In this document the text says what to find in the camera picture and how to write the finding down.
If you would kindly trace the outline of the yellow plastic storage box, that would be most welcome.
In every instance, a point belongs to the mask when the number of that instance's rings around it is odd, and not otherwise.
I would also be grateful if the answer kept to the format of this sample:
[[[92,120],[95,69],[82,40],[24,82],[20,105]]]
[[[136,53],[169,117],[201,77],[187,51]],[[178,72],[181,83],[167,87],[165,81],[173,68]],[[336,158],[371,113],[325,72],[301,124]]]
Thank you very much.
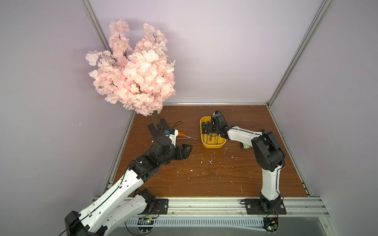
[[[210,122],[211,121],[211,117],[210,116],[205,116],[205,117],[202,117],[200,119],[200,133],[201,133],[201,124],[202,122]],[[202,142],[202,145],[205,147],[205,148],[208,148],[208,149],[215,149],[215,148],[222,148],[224,146],[224,144],[226,143],[226,139],[225,138],[222,138],[220,136],[216,136],[215,134],[211,134],[211,135],[208,135],[206,134],[205,135],[205,139],[203,140],[202,139],[202,133],[201,133],[201,142]]]

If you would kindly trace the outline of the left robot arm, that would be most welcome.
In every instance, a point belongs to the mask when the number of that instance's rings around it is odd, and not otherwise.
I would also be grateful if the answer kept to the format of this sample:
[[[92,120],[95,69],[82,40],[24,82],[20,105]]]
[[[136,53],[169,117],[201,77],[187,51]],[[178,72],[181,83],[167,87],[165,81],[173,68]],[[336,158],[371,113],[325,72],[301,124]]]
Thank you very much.
[[[134,159],[120,179],[96,201],[80,212],[72,211],[65,217],[68,236],[108,236],[122,223],[138,214],[151,214],[156,197],[147,189],[132,199],[126,198],[137,191],[161,166],[174,160],[190,157],[192,145],[176,145],[169,137],[155,139],[152,146]]]

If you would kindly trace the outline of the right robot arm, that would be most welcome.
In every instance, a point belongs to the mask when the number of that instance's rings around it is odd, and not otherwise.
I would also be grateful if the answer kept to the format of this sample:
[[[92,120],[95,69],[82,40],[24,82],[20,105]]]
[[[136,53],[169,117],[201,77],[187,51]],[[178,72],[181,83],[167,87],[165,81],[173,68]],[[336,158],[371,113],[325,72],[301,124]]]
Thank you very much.
[[[262,169],[260,208],[272,214],[282,204],[280,173],[285,165],[286,154],[271,131],[250,131],[228,125],[221,111],[215,111],[208,123],[207,132],[226,140],[236,141],[253,149],[257,164]]]

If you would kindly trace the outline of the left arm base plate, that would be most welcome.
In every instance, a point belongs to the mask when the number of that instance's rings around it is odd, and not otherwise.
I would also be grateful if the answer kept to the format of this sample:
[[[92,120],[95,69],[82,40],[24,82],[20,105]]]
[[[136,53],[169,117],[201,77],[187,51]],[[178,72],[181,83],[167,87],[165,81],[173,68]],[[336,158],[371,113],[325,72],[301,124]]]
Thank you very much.
[[[169,199],[167,198],[158,198],[151,203],[148,203],[144,211],[140,215],[149,215],[149,214],[162,214],[166,215],[169,207]]]

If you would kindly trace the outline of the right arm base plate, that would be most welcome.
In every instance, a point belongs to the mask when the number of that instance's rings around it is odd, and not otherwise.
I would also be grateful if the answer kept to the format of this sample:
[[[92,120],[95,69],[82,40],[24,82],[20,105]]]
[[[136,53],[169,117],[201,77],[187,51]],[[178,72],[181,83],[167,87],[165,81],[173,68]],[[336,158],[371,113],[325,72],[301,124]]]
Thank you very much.
[[[286,215],[284,203],[280,197],[268,201],[265,199],[243,199],[240,204],[245,207],[248,215]]]

